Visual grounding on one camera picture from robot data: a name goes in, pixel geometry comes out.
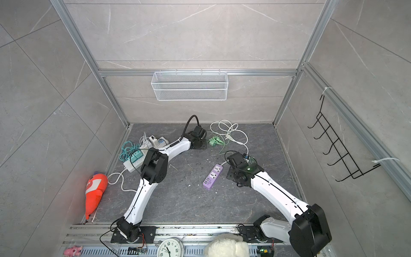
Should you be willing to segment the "purple power strip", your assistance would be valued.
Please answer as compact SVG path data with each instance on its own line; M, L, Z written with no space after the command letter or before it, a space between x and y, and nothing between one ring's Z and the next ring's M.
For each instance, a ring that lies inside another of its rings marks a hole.
M216 182L217 178L219 177L219 174L223 171L223 166L220 164L216 164L209 175L206 177L206 179L203 182L203 187L210 190L214 183Z

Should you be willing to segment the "white charger with label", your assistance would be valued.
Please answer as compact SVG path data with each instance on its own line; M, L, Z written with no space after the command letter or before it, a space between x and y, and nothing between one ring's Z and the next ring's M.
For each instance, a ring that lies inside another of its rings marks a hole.
M158 142L158 139L157 139L156 137L150 136L150 137L148 138L148 140L150 141L150 143L152 144L152 146L153 146L154 148L158 148L158 147L159 147L160 143Z

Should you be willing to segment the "teal charger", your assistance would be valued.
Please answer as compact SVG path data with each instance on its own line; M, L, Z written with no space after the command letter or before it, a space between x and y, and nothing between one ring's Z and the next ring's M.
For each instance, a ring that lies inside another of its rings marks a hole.
M143 156L143 152L141 150L137 150L133 156L137 159L141 158Z
M131 157L130 157L130 162L131 163L134 163L134 162L136 162L138 159L137 158L135 158L134 156L133 156L133 154L131 155Z

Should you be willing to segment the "white multicolour power strip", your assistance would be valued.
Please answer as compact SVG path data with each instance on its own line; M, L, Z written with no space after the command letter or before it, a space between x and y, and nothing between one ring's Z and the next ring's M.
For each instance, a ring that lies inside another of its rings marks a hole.
M153 148L152 144L148 140L149 137L146 137L145 135L140 138L140 142L137 144L134 144L131 141L127 141L124 143L122 149L123 152L121 154L121 160L123 161L124 168L129 171L133 172L141 167L143 164L143 161L148 153L148 150L150 148ZM136 162L131 163L130 162L130 157L131 155L136 152L137 150L141 150L143 152L143 156L138 159Z

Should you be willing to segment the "white square charger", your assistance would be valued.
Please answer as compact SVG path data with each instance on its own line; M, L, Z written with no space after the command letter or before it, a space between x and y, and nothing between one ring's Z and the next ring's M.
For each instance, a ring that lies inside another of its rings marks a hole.
M167 139L165 139L164 137L158 138L157 141L158 141L160 147L164 147L164 146L169 144L169 141Z

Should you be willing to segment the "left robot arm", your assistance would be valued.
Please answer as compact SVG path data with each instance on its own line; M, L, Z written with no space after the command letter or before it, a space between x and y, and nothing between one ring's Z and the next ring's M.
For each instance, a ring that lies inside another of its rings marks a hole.
M139 239L144 210L154 189L165 179L169 160L190 149L206 149L206 136L197 115L192 115L178 140L163 148L148 150L140 167L137 192L125 214L116 221L117 231L127 242L134 243Z

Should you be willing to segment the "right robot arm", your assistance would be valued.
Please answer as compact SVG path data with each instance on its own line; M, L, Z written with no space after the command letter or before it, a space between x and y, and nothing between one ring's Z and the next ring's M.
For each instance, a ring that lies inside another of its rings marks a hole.
M263 195L286 218L277 220L263 215L252 226L239 226L247 241L270 239L290 244L301 257L315 257L332 240L324 210L309 205L275 182L255 158L237 151L228 151L224 158L229 164L227 178L237 187L250 187Z

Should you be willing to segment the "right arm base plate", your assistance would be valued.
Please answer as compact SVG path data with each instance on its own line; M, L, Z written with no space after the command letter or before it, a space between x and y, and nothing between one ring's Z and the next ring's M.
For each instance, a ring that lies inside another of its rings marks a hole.
M282 243L276 238L269 238L256 226L237 225L238 234L248 243Z

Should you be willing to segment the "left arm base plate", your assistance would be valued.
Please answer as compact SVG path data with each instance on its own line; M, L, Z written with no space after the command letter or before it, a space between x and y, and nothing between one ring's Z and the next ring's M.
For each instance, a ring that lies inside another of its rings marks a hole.
M156 235L156 226L143 226L138 229L134 229L129 234L129 237L124 237L125 233L115 228L110 243L119 244L152 244Z

